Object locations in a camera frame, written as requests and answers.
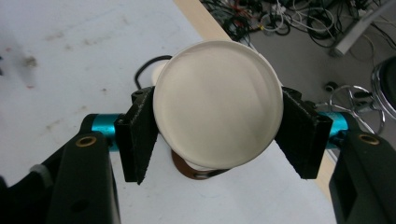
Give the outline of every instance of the gray floor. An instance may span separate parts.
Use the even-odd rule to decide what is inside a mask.
[[[384,17],[395,21],[396,15],[391,13],[394,11],[396,7],[384,13]],[[396,26],[378,26],[396,39]],[[329,99],[330,94],[324,90],[324,85],[328,81],[334,81],[339,85],[358,85],[370,91],[373,63],[378,64],[396,55],[396,51],[381,36],[376,35],[378,32],[374,28],[370,27],[365,34],[375,47],[374,62],[370,57],[371,45],[365,38],[359,39],[352,47],[355,57],[348,53],[342,58],[329,56],[328,49],[317,46],[307,34],[295,29],[287,36],[267,36],[263,32],[258,32],[251,35],[251,43],[274,67],[284,86],[300,91],[304,100],[321,102]],[[374,125],[378,116],[370,114],[366,119]],[[386,119],[386,127],[381,136],[396,148],[393,134],[396,122],[388,116]]]

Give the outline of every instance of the paper cup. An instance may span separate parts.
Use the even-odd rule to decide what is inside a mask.
[[[272,66],[256,51],[223,40],[195,44],[173,57],[157,81],[153,107],[175,153],[208,170],[259,156],[283,114]]]

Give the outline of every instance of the brown base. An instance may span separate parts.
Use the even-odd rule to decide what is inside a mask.
[[[172,159],[176,168],[186,177],[195,180],[208,179],[215,175],[220,175],[229,170],[208,170],[208,171],[198,171],[192,169],[179,155],[172,150]]]

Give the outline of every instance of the cable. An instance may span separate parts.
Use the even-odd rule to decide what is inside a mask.
[[[355,8],[357,10],[362,9],[366,10],[368,6],[368,0],[355,0]]]
[[[354,57],[356,60],[358,60],[359,62],[366,62],[367,60],[372,60],[372,62],[373,62],[373,66],[374,66],[374,56],[375,56],[375,46],[374,46],[374,43],[373,43],[373,41],[367,36],[367,35],[362,35],[362,37],[364,37],[366,40],[367,40],[367,42],[370,44],[370,48],[371,48],[371,55],[370,55],[370,57],[368,57],[368,58],[359,58],[358,57],[358,55],[356,54],[356,53],[354,53],[354,48],[353,48],[353,46],[352,46],[352,48],[349,50],[349,52],[350,52],[350,55],[352,55],[352,57]]]
[[[374,21],[374,22],[384,23],[384,24],[391,24],[391,25],[396,24],[396,21],[388,21],[386,18],[384,18],[382,16],[381,16],[381,18],[383,19],[383,21]]]
[[[307,1],[307,2],[305,3],[305,5],[303,5],[302,7],[296,8],[296,0],[293,0],[293,3],[292,3],[293,8],[289,8],[289,9],[292,10],[292,11],[300,11],[300,10],[302,10],[302,9],[309,8],[309,5],[311,4],[311,2],[312,2],[312,0],[309,0],[309,1]]]
[[[231,17],[223,23],[222,28],[233,41],[240,41],[251,29],[248,19],[242,16]]]
[[[263,21],[265,18],[267,18],[267,17],[270,18],[270,24],[269,24],[269,25],[264,25],[262,21]],[[262,16],[261,24],[262,24],[262,29],[263,29],[263,30],[265,30],[265,31],[277,32],[277,31],[279,31],[279,30],[282,28],[283,23],[284,23],[283,15],[280,15],[280,16],[279,16],[280,19],[273,19],[273,17],[274,17],[274,16],[272,16],[271,14],[265,14],[264,16]],[[280,24],[279,24],[279,25],[276,25],[276,21],[277,21],[277,20],[280,20]]]
[[[335,29],[337,29],[338,32],[340,32],[341,34],[344,33],[343,24],[340,21],[340,17],[341,17],[341,14],[343,13],[343,10],[344,10],[344,1],[341,1],[341,3],[338,4],[338,7],[337,7],[337,14],[336,14],[337,21],[335,23]]]
[[[321,47],[323,47],[325,49],[331,49],[335,45],[335,42],[333,42],[330,45],[322,45],[312,35],[309,35],[309,37],[311,38],[312,41],[314,41],[315,44],[317,44],[317,45],[319,45],[319,46],[321,46]]]
[[[298,27],[296,27],[296,26],[291,26],[291,27],[294,28],[294,29],[296,29],[296,30],[298,30],[298,31],[300,31],[300,32],[303,32],[303,33],[308,34],[308,32],[307,32],[306,30],[300,29],[300,28],[298,28]]]
[[[293,18],[292,18],[291,15],[289,15],[289,14],[283,13],[282,16],[290,17],[290,20],[291,20],[291,21],[293,20]],[[280,28],[278,31],[275,31],[275,33],[276,33],[277,35],[288,35],[288,34],[290,33],[290,31],[291,31],[291,28],[290,28],[290,24],[288,23],[287,20],[286,20],[286,22],[285,22],[285,25],[286,25],[286,29],[285,29],[285,28]]]
[[[317,18],[315,18],[313,16],[310,16],[310,15],[307,15],[307,14],[303,13],[304,11],[308,11],[309,12],[309,10],[324,10],[325,13],[330,15],[330,21],[331,21],[330,25],[326,26],[326,25],[324,25],[324,23],[321,20],[319,20],[319,19],[317,19]],[[303,26],[307,30],[312,30],[312,31],[316,31],[316,32],[329,32],[329,29],[332,28],[333,24],[334,24],[334,16],[332,15],[332,13],[329,10],[327,10],[327,9],[323,9],[322,7],[311,7],[311,8],[307,8],[307,9],[301,10],[301,11],[295,11],[294,15],[292,15],[291,17],[293,18],[295,15],[298,15],[300,19],[298,21],[295,21],[295,20],[293,20],[292,22],[288,21],[292,27]],[[316,28],[313,28],[312,26],[305,25],[303,23],[303,16],[305,16],[307,18],[310,18],[310,19],[312,19],[314,21],[318,21],[325,28],[316,29]]]
[[[260,23],[261,23],[261,25],[262,25],[262,29],[264,29],[265,31],[278,31],[278,30],[280,30],[280,29],[283,27],[283,22],[284,22],[284,20],[283,20],[283,12],[281,11],[282,9],[279,8],[279,7],[280,7],[279,0],[276,0],[275,17],[277,16],[277,13],[279,13],[279,17],[280,17],[280,24],[279,24],[279,26],[276,25],[276,20],[273,20],[273,19],[272,19],[272,16],[274,16],[274,15],[272,15],[272,10],[271,10],[269,14],[266,14],[266,15],[262,16],[262,18],[261,18]],[[262,23],[262,20],[263,20],[264,18],[266,18],[266,17],[269,17],[269,18],[270,18],[270,21],[271,21],[270,24],[271,24],[272,27],[275,27],[274,29],[267,29],[267,28],[265,28],[264,24]]]
[[[230,12],[233,12],[233,9],[230,7],[226,7],[223,4],[220,4],[218,1],[201,1],[202,4],[206,4],[207,6],[214,6],[214,7],[220,7],[222,9],[229,10]]]
[[[143,66],[141,66],[139,68],[139,70],[137,70],[136,74],[134,74],[134,84],[136,84],[136,87],[138,90],[141,90],[142,87],[140,86],[139,83],[139,77],[142,74],[142,72],[149,67],[152,63],[156,63],[158,61],[162,61],[162,60],[170,60],[172,58],[172,56],[170,55],[163,55],[163,56],[159,56],[156,58],[151,59],[150,61],[146,62],[145,64],[143,64]]]
[[[375,25],[374,23],[371,24],[377,31],[379,31],[379,33],[382,34],[382,36],[384,36],[385,40],[388,42],[388,44],[390,45],[391,48],[396,49],[396,43],[395,41],[392,39],[392,37],[390,37],[390,35],[388,35],[385,31],[383,31],[381,28],[379,28],[377,25]]]
[[[323,34],[324,31],[318,31],[318,29],[308,29],[308,33],[315,39],[328,39],[330,37],[333,37],[333,35],[335,34],[333,17],[331,19],[328,19],[329,17],[324,17],[319,13],[314,16],[310,16],[311,12],[311,10],[308,10],[308,19],[306,21],[306,25],[309,27],[313,27],[313,22],[318,21],[325,27],[325,31],[327,33]]]

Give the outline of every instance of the black cord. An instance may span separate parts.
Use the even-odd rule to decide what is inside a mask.
[[[233,41],[241,40],[251,30],[248,19],[242,16],[233,16],[222,25],[223,30]]]
[[[230,7],[226,7],[221,3],[218,3],[217,1],[210,2],[210,1],[201,1],[202,4],[206,4],[207,6],[211,7],[220,7],[222,9],[228,10],[229,12],[233,12],[233,9]]]
[[[298,31],[300,31],[300,32],[303,32],[303,33],[308,34],[308,32],[307,32],[306,30],[300,29],[300,28],[298,28],[298,27],[296,27],[296,26],[291,26],[291,27],[294,28],[294,29],[296,29],[296,30],[298,30]]]
[[[322,21],[322,23],[326,27],[328,27],[329,25],[332,24],[332,21],[329,19],[329,17],[326,17],[327,16],[326,11],[324,12],[324,13],[326,13],[326,16],[323,16],[320,13],[316,13],[315,15],[311,16],[312,11],[315,11],[315,10],[311,10],[311,9],[308,10],[308,19],[306,21],[306,25],[307,26],[314,28],[313,25],[312,25],[312,22],[314,21],[313,18]],[[317,44],[317,45],[319,45],[319,46],[321,46],[323,48],[330,49],[330,48],[332,48],[335,45],[335,41],[333,41],[329,46],[322,45],[322,44],[320,44],[317,41],[317,40],[329,39],[332,36],[335,36],[336,35],[336,30],[335,30],[334,26],[332,26],[332,27],[330,27],[328,29],[329,33],[317,32],[317,31],[314,31],[314,30],[311,30],[311,29],[308,29],[307,32],[308,32],[309,37],[312,39],[312,41],[314,41],[315,44]]]
[[[373,0],[374,4],[376,4],[378,7],[381,6],[381,1],[376,2],[375,0]]]
[[[355,0],[355,8],[366,10],[368,6],[368,0]]]
[[[293,17],[287,13],[284,13],[285,16],[289,17],[290,22],[293,22]],[[275,31],[275,33],[277,35],[288,35],[290,34],[291,31],[291,25],[290,22],[288,20],[284,20],[284,26],[286,26],[286,32],[282,32],[280,33],[279,30],[285,30],[285,28],[280,28],[278,31]]]
[[[391,48],[396,49],[396,43],[395,41],[392,39],[392,37],[390,37],[390,35],[388,35],[385,31],[383,31],[381,28],[379,28],[377,25],[375,25],[374,23],[371,24],[377,31],[379,31],[379,33],[381,33],[382,36],[384,36],[385,40],[388,42],[388,44],[390,45]]]
[[[143,64],[143,66],[141,66],[139,68],[139,70],[137,70],[136,74],[134,74],[134,83],[136,84],[137,89],[138,90],[142,89],[142,87],[140,86],[140,83],[139,83],[139,77],[140,77],[140,74],[142,74],[142,72],[147,67],[149,67],[152,63],[156,63],[156,62],[162,61],[162,60],[170,60],[171,58],[172,58],[172,56],[170,56],[170,55],[163,55],[163,56],[159,56],[159,57],[153,58],[150,61],[148,61],[145,64]]]
[[[276,24],[277,21],[282,21],[282,19],[280,19],[279,17],[273,18],[273,21],[271,23],[272,23],[272,27],[274,29],[276,29],[278,27]],[[279,27],[279,29],[276,30],[275,33],[277,35],[288,35],[290,33],[290,30],[291,30],[290,24],[286,20],[283,20],[283,26]]]
[[[337,22],[335,23],[335,28],[336,28],[336,29],[338,30],[338,32],[341,33],[341,34],[344,33],[344,31],[343,31],[343,24],[342,24],[341,21],[340,21],[340,17],[341,17],[341,14],[343,13],[343,10],[344,10],[344,1],[340,1],[340,3],[338,4],[338,7],[337,7],[337,14],[336,14],[336,16],[337,16]]]
[[[306,7],[300,7],[300,8],[294,9],[294,8],[291,8],[292,6],[293,6],[292,1],[289,1],[286,3],[286,5],[284,7],[287,8],[289,11],[293,11],[293,12],[297,12],[297,11],[301,11],[301,10],[309,8],[309,6],[306,6]]]

